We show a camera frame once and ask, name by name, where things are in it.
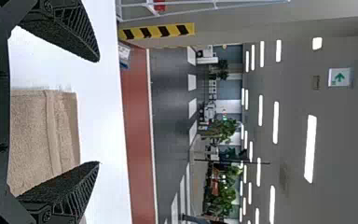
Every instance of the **hazard stripe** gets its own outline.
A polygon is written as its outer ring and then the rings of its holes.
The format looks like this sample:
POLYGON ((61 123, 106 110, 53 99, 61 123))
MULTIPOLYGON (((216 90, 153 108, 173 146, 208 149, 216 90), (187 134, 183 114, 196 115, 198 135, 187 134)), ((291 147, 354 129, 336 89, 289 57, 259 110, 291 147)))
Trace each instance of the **hazard stripe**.
POLYGON ((165 26, 159 26, 159 31, 161 32, 161 37, 167 37, 170 36, 170 32, 168 31, 167 27, 165 26))
POLYGON ((135 36, 132 34, 131 30, 123 30, 124 34, 126 35, 127 39, 134 39, 135 36))
POLYGON ((184 25, 177 25, 176 26, 180 32, 180 35, 188 35, 188 30, 184 25))
POLYGON ((118 37, 121 40, 177 37, 194 35, 196 33, 195 30, 194 22, 166 24, 120 29, 118 31, 118 37))
POLYGON ((141 28, 142 34, 144 34, 144 38, 151 38, 152 34, 150 34, 147 28, 141 28))

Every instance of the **white line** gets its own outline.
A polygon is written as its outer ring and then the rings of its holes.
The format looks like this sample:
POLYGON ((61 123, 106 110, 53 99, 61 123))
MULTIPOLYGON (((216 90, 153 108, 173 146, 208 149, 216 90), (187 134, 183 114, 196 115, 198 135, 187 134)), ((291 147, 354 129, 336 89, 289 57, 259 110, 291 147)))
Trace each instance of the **white line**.
POLYGON ((188 91, 193 91, 197 88, 197 77, 194 75, 187 75, 188 91))
POLYGON ((248 166, 244 165, 243 166, 243 183, 246 184, 246 182, 248 182, 248 166))
POLYGON ((243 147, 248 149, 248 131, 245 131, 245 139, 243 140, 243 147))
POLYGON ((263 95, 258 96, 258 126, 263 126, 263 95))
POLYGON ((249 142, 249 161, 253 162, 253 141, 249 142))
POLYGON ((172 224, 179 224, 179 214, 178 214, 178 194, 175 194, 173 202, 171 204, 171 219, 172 224))
POLYGON ((190 145, 193 143, 193 140, 196 137, 196 134, 197 134, 197 120, 194 121, 193 125, 191 126, 190 130, 188 131, 190 145))
POLYGON ((185 196, 185 176, 183 176, 182 181, 180 182, 180 214, 186 213, 185 196))
POLYGON ((252 45, 252 63, 251 63, 252 71, 255 70, 255 45, 252 45))
POLYGON ((245 110, 249 109, 249 91, 245 91, 245 110))
POLYGON ((152 104, 152 86, 150 76, 150 51, 146 50, 146 61, 147 61, 147 91, 149 95, 149 117, 150 117, 150 141, 152 148, 152 169, 153 169, 153 194, 154 194, 154 205, 155 205, 155 217, 156 224, 158 224, 158 203, 157 203, 157 185, 156 185, 156 161, 155 161, 155 149, 154 149, 154 135, 153 135, 153 104, 152 104))
POLYGON ((186 167, 187 214, 191 216, 190 163, 186 167))
POLYGON ((241 105, 245 105, 245 89, 241 89, 241 105))
POLYGON ((187 61, 194 66, 197 65, 196 52, 191 47, 187 47, 187 61))
POLYGON ((282 41, 281 40, 277 40, 277 51, 276 51, 276 55, 275 55, 275 61, 277 63, 280 63, 282 60, 282 41))
POLYGON ((248 204, 252 204, 252 183, 249 182, 248 184, 248 204))
POLYGON ((188 102, 188 118, 191 119, 197 111, 197 98, 194 98, 192 101, 188 102))
POLYGON ((246 51, 245 71, 249 72, 249 51, 246 51))
POLYGON ((269 191, 269 224, 275 221, 275 187, 271 185, 269 191))
POLYGON ((279 131, 279 102, 274 103, 274 117, 272 123, 272 142, 278 144, 278 131, 279 131))
POLYGON ((259 224, 259 220, 260 220, 260 211, 258 210, 258 208, 255 209, 255 224, 259 224))
POLYGON ((261 181, 261 159, 257 158, 256 184, 260 187, 261 181))
POLYGON ((264 67, 264 48, 266 43, 264 41, 260 41, 260 67, 264 67))
POLYGON ((310 184, 313 181, 313 164, 315 160, 316 127, 318 120, 315 116, 308 115, 307 145, 305 152, 304 177, 310 184))

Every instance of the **green plant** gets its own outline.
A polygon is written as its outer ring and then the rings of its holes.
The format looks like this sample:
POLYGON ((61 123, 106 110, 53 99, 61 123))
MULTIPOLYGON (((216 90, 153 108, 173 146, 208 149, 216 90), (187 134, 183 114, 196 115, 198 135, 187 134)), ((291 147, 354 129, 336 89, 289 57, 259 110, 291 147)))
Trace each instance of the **green plant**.
POLYGON ((204 137, 209 137, 215 140, 215 146, 222 142, 229 140, 229 137, 237 130, 238 123, 235 119, 221 120, 216 119, 209 127, 208 130, 201 133, 204 137))
POLYGON ((217 76, 220 77, 220 79, 222 80, 226 80, 228 78, 228 71, 221 70, 220 72, 217 73, 217 76))
POLYGON ((207 211, 212 213, 215 217, 227 217, 233 210, 232 201, 236 199, 235 189, 226 184, 219 183, 219 196, 208 197, 208 208, 207 211))
POLYGON ((228 61, 227 60, 219 60, 219 62, 214 66, 214 70, 211 71, 210 79, 216 80, 219 77, 222 80, 226 80, 228 78, 228 61))

